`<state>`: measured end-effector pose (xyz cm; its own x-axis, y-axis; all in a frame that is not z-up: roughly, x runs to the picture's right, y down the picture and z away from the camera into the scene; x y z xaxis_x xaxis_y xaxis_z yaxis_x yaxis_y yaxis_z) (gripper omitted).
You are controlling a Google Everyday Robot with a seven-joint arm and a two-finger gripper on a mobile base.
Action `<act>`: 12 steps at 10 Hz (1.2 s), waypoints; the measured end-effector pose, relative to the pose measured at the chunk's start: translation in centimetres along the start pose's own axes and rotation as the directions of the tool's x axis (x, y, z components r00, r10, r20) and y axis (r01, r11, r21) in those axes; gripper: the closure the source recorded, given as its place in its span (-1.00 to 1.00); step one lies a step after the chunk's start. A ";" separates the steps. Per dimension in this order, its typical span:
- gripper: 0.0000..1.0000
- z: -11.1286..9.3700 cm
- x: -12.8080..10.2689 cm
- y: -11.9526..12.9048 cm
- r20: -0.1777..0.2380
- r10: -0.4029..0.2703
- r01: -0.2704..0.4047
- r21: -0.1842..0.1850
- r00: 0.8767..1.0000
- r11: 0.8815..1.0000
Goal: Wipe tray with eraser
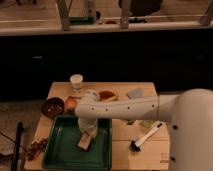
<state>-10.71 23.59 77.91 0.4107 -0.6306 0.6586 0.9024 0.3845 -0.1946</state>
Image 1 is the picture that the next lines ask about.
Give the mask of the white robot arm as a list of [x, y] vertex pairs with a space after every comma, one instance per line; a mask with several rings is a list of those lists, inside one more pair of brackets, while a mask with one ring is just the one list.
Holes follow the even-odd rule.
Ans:
[[213, 171], [213, 91], [191, 89], [179, 95], [101, 102], [88, 90], [75, 113], [79, 127], [97, 118], [157, 119], [170, 127], [169, 171]]

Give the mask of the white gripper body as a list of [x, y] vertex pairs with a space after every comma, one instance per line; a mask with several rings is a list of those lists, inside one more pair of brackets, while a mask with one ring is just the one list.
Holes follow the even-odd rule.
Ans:
[[98, 120], [97, 119], [78, 119], [78, 126], [82, 133], [87, 133], [92, 138], [97, 136]]

